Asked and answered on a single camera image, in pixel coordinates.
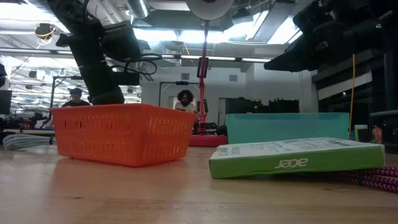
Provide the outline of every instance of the computer monitor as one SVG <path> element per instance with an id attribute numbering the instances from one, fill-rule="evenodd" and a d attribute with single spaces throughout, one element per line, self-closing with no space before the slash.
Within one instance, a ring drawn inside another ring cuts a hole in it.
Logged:
<path id="1" fill-rule="evenodd" d="M 11 96 L 11 90 L 0 90 L 0 114 L 10 114 Z"/>

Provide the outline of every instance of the table surface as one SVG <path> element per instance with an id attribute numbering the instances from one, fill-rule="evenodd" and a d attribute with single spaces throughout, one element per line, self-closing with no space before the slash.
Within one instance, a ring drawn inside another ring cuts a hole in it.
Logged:
<path id="1" fill-rule="evenodd" d="M 130 168 L 52 146 L 0 151 L 0 223 L 398 223 L 396 194 L 313 179 L 213 180 L 213 152 Z"/>

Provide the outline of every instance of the man wearing cap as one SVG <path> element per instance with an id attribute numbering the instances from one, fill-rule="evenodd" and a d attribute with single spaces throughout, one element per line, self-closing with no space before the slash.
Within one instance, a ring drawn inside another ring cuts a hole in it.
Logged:
<path id="1" fill-rule="evenodd" d="M 62 107 L 66 106 L 90 106 L 90 104 L 87 101 L 84 101 L 81 99 L 81 89 L 79 88 L 74 88 L 69 91 L 70 96 L 72 97 L 72 100 L 66 102 Z"/>

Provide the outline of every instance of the orange plastic basket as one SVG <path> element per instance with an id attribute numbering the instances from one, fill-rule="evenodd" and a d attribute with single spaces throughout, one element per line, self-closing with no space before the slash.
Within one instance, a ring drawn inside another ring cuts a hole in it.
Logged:
<path id="1" fill-rule="evenodd" d="M 184 157 L 194 114 L 144 104 L 53 108 L 62 156 L 145 166 Z"/>

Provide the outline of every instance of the man with curly hair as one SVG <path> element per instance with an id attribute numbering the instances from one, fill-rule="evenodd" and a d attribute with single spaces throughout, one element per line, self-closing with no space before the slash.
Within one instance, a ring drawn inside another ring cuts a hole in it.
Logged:
<path id="1" fill-rule="evenodd" d="M 189 90 L 182 90 L 178 95 L 178 103 L 175 104 L 176 110 L 185 111 L 188 113 L 195 112 L 195 105 L 192 104 L 193 94 Z"/>

